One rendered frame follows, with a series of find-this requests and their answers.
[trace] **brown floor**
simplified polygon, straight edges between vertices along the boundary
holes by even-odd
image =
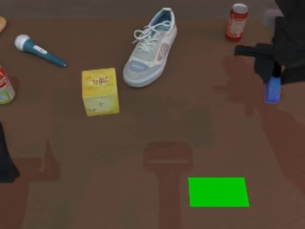
[[[18,97],[0,108],[0,120],[21,178],[0,185],[0,229],[304,228],[304,84],[285,86],[279,105],[264,105],[253,60],[231,57],[225,21],[205,20],[178,21],[163,76],[129,88],[122,68],[133,30],[145,23],[10,21],[0,63]],[[21,33],[69,66],[17,51]],[[249,21],[243,43],[269,42],[271,34]],[[81,71],[108,67],[117,70],[121,112],[88,118]],[[190,164],[150,167],[152,158]],[[189,176],[245,177],[251,207],[191,209]],[[177,177],[180,189],[168,185]]]

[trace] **writing on yellow box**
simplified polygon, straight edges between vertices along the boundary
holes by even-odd
[[[82,71],[81,87],[87,116],[120,112],[114,68]]]

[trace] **blue and white object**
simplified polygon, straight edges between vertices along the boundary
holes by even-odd
[[[266,84],[265,103],[276,104],[281,100],[281,78],[271,77]]]
[[[60,67],[64,68],[67,66],[67,64],[58,57],[36,45],[28,35],[21,34],[17,36],[15,39],[15,46],[20,51],[32,53]]]

